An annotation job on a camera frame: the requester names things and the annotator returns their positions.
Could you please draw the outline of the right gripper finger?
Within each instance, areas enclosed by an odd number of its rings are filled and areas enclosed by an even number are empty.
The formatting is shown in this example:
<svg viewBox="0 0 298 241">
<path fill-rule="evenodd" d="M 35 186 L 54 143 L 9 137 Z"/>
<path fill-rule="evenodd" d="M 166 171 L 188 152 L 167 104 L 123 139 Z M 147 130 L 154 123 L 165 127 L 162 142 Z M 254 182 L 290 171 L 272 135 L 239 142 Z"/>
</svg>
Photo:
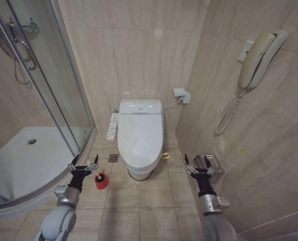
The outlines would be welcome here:
<svg viewBox="0 0 298 241">
<path fill-rule="evenodd" d="M 205 158 L 205 163 L 206 163 L 206 166 L 207 166 L 207 174 L 208 175 L 213 175 L 213 172 L 214 172 L 214 169 L 209 161 L 208 158 Z"/>
<path fill-rule="evenodd" d="M 188 160 L 188 157 L 186 154 L 185 154 L 185 158 L 184 158 L 184 164 L 185 164 L 184 169 L 189 175 L 198 173 L 198 171 L 189 164 L 189 160 Z"/>
</svg>

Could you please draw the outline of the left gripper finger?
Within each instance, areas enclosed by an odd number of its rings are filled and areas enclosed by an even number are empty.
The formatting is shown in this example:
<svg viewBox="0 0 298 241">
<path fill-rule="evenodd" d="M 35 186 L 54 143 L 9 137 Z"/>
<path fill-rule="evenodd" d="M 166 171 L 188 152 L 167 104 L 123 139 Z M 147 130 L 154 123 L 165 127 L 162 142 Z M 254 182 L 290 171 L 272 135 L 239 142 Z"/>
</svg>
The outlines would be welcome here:
<svg viewBox="0 0 298 241">
<path fill-rule="evenodd" d="M 94 172 L 98 169 L 98 155 L 95 157 L 95 160 L 91 162 L 90 160 L 87 161 L 87 170 L 90 172 Z"/>
<path fill-rule="evenodd" d="M 70 171 L 75 170 L 75 165 L 76 165 L 78 159 L 79 159 L 79 155 L 77 155 L 77 156 L 72 160 L 72 162 L 71 162 L 70 164 L 68 164 L 68 169 L 69 169 Z"/>
</svg>

